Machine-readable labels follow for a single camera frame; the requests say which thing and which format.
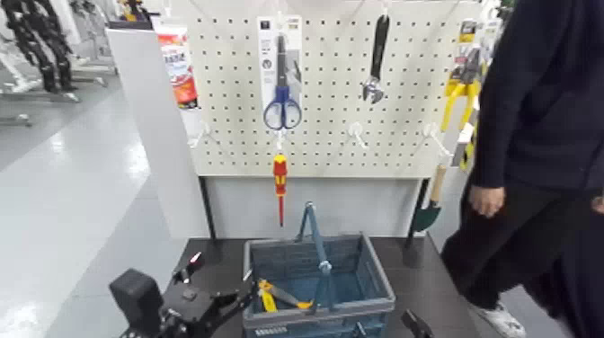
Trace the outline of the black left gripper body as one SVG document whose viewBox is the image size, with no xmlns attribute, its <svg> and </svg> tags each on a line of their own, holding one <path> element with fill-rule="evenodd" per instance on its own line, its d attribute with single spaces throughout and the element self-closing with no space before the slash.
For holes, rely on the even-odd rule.
<svg viewBox="0 0 604 338">
<path fill-rule="evenodd" d="M 162 336 L 212 337 L 218 329 L 221 296 L 191 283 L 172 281 L 164 293 Z"/>
</svg>

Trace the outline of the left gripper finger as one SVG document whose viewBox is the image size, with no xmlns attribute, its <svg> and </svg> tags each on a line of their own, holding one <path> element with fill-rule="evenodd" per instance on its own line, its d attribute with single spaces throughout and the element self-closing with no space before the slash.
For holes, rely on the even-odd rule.
<svg viewBox="0 0 604 338">
<path fill-rule="evenodd" d="M 258 295 L 258 288 L 236 289 L 230 293 L 217 293 L 212 297 L 216 308 L 216 317 L 213 320 L 214 327 L 220 327 L 235 315 L 243 312 Z"/>
<path fill-rule="evenodd" d="M 179 284 L 184 283 L 188 284 L 191 282 L 192 275 L 201 269 L 205 264 L 205 260 L 203 258 L 202 252 L 195 253 L 190 260 L 183 265 L 181 268 L 178 268 L 172 275 L 172 283 Z"/>
</svg>

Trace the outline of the person's right hand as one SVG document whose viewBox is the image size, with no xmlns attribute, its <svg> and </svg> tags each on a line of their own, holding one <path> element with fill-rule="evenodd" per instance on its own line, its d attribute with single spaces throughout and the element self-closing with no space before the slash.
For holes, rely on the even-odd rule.
<svg viewBox="0 0 604 338">
<path fill-rule="evenodd" d="M 473 210 L 486 218 L 492 218 L 502 208 L 504 200 L 503 187 L 483 188 L 472 185 L 469 191 L 468 201 Z"/>
</svg>

